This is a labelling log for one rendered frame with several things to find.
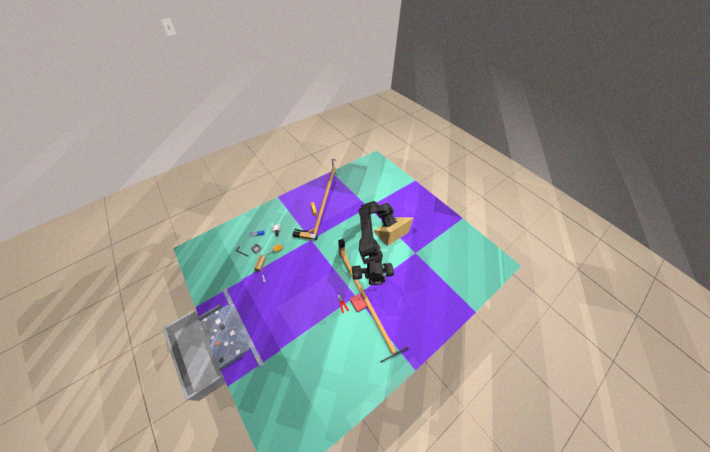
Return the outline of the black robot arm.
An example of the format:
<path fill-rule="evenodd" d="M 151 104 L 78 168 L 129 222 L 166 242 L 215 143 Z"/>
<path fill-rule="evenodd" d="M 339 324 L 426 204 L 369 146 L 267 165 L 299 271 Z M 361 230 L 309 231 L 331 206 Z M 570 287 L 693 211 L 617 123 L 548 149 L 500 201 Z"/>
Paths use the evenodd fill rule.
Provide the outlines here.
<path fill-rule="evenodd" d="M 383 275 L 383 254 L 379 244 L 373 238 L 371 220 L 371 214 L 373 213 L 377 213 L 379 218 L 382 217 L 384 227 L 391 227 L 392 224 L 397 223 L 393 217 L 394 210 L 391 204 L 378 204 L 377 202 L 372 201 L 362 204 L 361 208 L 358 209 L 362 230 L 362 237 L 358 241 L 358 252 L 362 257 L 363 264 L 369 265 L 367 275 L 368 283 L 371 286 L 379 284 L 383 285 L 386 281 L 386 277 Z M 366 256 L 369 256 L 369 258 L 365 259 Z"/>

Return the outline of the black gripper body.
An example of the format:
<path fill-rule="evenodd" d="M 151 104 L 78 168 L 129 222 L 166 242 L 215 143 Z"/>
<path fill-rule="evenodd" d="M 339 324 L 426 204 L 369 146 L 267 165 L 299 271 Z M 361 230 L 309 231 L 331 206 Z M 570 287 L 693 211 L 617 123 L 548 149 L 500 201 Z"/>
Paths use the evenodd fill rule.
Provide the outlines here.
<path fill-rule="evenodd" d="M 361 268 L 361 266 L 353 266 L 352 267 L 353 279 L 354 280 L 362 279 L 362 274 L 365 274 L 365 277 L 368 277 L 367 270 L 369 270 L 368 264 L 367 264 L 367 268 Z M 384 264 L 383 274 L 385 274 L 385 273 L 386 273 L 387 277 L 394 276 L 395 272 L 393 270 L 393 265 L 391 263 Z"/>

